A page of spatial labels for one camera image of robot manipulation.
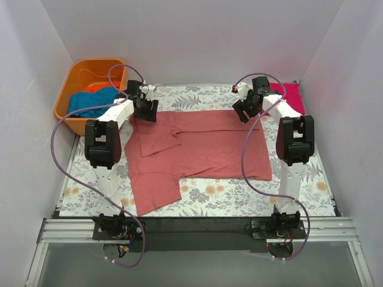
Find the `dusty pink t shirt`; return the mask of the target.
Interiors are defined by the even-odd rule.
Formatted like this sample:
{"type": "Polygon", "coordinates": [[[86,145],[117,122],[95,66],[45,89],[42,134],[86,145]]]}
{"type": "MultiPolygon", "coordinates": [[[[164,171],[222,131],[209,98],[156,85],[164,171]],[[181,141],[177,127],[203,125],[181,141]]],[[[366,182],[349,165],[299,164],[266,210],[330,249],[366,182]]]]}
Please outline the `dusty pink t shirt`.
{"type": "Polygon", "coordinates": [[[179,200],[180,178],[272,179],[261,123],[243,123],[233,110],[165,111],[155,123],[130,123],[124,151],[138,215],[179,200]]]}

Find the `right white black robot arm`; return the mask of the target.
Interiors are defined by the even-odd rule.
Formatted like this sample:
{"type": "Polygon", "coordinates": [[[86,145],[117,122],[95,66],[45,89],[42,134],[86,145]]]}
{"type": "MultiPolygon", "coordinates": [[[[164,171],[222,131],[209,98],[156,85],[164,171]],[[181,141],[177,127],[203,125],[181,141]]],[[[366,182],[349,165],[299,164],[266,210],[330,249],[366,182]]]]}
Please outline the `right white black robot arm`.
{"type": "Polygon", "coordinates": [[[278,124],[276,154],[281,162],[280,185],[271,216],[253,221],[245,227],[254,239],[268,237],[292,240],[298,231],[304,231],[300,212],[305,207],[299,201],[303,170],[315,151],[314,118],[302,115],[292,108],[285,97],[287,89],[272,90],[268,74],[252,73],[249,86],[238,80],[232,86],[232,93],[239,99],[233,109],[243,123],[250,118],[259,121],[268,114],[278,124]]]}

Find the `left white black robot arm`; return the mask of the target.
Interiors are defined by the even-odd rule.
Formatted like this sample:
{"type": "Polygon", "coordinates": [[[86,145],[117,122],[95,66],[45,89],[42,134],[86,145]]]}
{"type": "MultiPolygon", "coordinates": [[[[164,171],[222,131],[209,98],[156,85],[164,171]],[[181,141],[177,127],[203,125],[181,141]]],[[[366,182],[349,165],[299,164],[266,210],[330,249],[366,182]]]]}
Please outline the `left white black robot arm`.
{"type": "Polygon", "coordinates": [[[98,180],[102,193],[102,209],[96,222],[101,231],[113,239],[125,239],[128,229],[122,208],[121,195],[117,191],[117,163],[121,159],[120,128],[131,116],[156,121],[159,101],[154,98],[156,86],[137,80],[129,80],[127,89],[117,94],[114,105],[85,126],[84,154],[98,180]]]}

